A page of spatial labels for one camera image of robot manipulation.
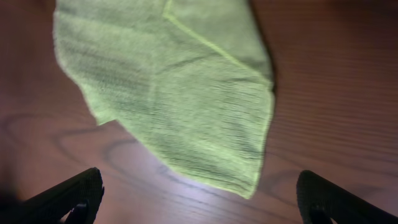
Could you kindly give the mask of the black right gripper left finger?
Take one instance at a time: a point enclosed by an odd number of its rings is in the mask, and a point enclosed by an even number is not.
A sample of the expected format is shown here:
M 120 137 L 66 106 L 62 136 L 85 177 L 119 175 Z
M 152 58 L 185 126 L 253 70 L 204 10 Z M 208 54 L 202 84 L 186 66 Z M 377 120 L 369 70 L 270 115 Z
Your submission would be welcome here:
M 99 169 L 87 169 L 16 205 L 1 210 L 1 223 L 93 224 L 104 195 Z

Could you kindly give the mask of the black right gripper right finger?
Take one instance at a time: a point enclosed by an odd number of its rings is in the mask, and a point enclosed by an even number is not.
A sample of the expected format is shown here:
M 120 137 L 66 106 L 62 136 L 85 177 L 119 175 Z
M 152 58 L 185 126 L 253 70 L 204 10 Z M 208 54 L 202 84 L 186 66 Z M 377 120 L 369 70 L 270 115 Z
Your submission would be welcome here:
M 397 217 L 310 170 L 300 173 L 297 203 L 304 224 L 397 224 Z

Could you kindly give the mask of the light green microfiber cloth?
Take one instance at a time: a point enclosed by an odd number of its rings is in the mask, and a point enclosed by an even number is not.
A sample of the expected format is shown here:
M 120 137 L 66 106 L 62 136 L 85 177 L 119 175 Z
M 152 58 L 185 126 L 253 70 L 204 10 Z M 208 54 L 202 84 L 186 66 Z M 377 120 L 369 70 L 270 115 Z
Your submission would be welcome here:
M 173 171 L 250 198 L 273 72 L 242 0 L 59 0 L 57 62 L 98 124 L 118 121 Z

